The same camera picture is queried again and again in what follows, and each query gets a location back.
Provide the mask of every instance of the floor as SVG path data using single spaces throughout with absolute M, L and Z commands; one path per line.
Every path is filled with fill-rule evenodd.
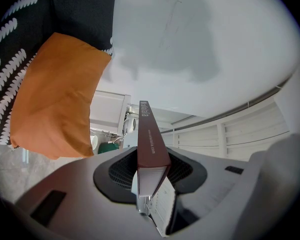
M 91 132 L 91 135 L 98 136 L 98 145 L 93 151 L 97 155 L 100 143 L 108 142 L 111 138 L 106 137 L 103 132 Z M 79 159 L 82 158 L 60 157 L 57 160 L 50 160 L 44 155 L 29 151 L 27 161 L 23 148 L 12 149 L 0 145 L 0 195 L 15 203 L 23 193 L 46 176 L 61 166 Z

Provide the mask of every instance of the green object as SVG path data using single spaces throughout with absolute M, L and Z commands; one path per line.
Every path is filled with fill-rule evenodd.
M 105 152 L 108 152 L 108 151 L 118 150 L 118 149 L 119 149 L 119 144 L 118 143 L 103 142 L 99 146 L 98 154 L 102 154 L 102 153 L 105 153 Z

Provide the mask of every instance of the black vent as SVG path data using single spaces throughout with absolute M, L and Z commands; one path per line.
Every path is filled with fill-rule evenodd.
M 132 180 L 137 170 L 137 154 L 131 153 L 115 162 L 109 168 L 111 180 L 122 188 L 131 191 Z
M 244 171 L 244 169 L 242 168 L 238 168 L 238 167 L 234 167 L 234 166 L 228 166 L 227 168 L 225 168 L 226 171 L 235 173 L 235 174 L 242 174 L 242 172 Z
M 193 168 L 176 156 L 172 154 L 169 154 L 169 156 L 171 159 L 171 168 L 167 177 L 174 186 L 178 181 L 189 176 L 193 172 Z M 131 191 L 132 181 L 136 170 L 137 154 L 131 153 L 110 166 L 109 176 L 116 184 Z
M 191 165 L 177 158 L 173 154 L 169 155 L 171 160 L 171 168 L 168 172 L 167 177 L 172 186 L 174 186 L 178 181 L 189 176 L 193 172 L 193 168 Z

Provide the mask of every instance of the black and white upholstery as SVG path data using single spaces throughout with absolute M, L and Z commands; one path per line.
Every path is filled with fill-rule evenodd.
M 54 33 L 112 55 L 115 0 L 15 0 L 0 23 L 0 144 L 10 145 L 10 117 L 26 70 Z

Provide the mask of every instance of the orange pillow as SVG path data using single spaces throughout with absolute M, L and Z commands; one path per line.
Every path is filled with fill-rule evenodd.
M 93 156 L 90 104 L 110 60 L 77 38 L 54 33 L 29 65 L 16 96 L 12 146 L 50 159 Z

